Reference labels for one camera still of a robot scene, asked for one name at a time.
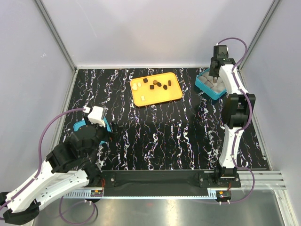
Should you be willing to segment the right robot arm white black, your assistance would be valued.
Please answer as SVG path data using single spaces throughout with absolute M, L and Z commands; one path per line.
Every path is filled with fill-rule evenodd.
M 221 78 L 228 93 L 222 108 L 222 122 L 225 127 L 222 152 L 210 176 L 210 180 L 222 187 L 239 181 L 237 178 L 239 144 L 243 132 L 251 122 L 256 97 L 244 87 L 238 75 L 236 62 L 229 57 L 226 45 L 214 46 L 209 75 Z

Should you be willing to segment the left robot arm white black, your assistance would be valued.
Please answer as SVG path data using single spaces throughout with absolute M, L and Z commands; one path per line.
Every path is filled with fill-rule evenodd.
M 96 157 L 101 142 L 117 139 L 117 130 L 86 125 L 58 144 L 41 167 L 11 192 L 0 194 L 0 205 L 7 210 L 1 220 L 23 225 L 35 219 L 50 203 L 80 187 L 104 183 Z

